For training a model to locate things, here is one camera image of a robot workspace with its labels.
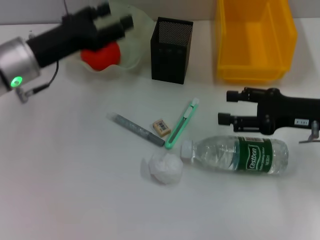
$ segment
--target plastic water bottle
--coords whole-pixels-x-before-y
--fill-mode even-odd
[[[280,140],[257,137],[214,136],[185,141],[181,159],[206,168],[281,174],[288,166],[288,147]]]

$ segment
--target green utility knife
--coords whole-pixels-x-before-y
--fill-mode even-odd
[[[180,137],[182,131],[185,129],[187,126],[188,122],[190,121],[190,118],[192,115],[195,113],[197,107],[199,105],[199,99],[194,98],[193,101],[190,103],[189,107],[186,109],[185,113],[179,120],[178,124],[176,125],[175,129],[171,133],[170,137],[168,140],[165,142],[165,148],[166,149],[172,149]]]

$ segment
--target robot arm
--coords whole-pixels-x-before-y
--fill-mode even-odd
[[[62,18],[62,24],[24,41],[21,37],[0,45],[0,89],[7,92],[40,75],[40,69],[82,49],[99,50],[133,28],[131,16],[97,30],[94,20],[110,14],[107,3],[86,7]]]
[[[320,129],[320,99],[288,97],[277,88],[268,90],[246,87],[241,93],[228,91],[227,102],[257,104],[256,116],[218,114],[219,125],[233,125],[234,132],[256,132],[272,135],[279,128],[311,129],[311,136],[300,143],[318,142]]]

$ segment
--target yellow storage box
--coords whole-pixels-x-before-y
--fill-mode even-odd
[[[297,30],[288,0],[217,0],[217,76],[266,84],[290,70]]]

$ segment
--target metal bracket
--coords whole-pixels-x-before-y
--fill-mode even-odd
[[[19,100],[22,104],[25,104],[26,102],[28,102],[29,96],[26,95],[22,87],[17,87],[15,89],[15,93],[19,97]]]
[[[320,140],[315,140],[319,138],[319,128],[320,123],[318,121],[313,121],[311,123],[311,135],[307,141],[300,141],[299,144],[308,144],[308,143],[320,143]]]

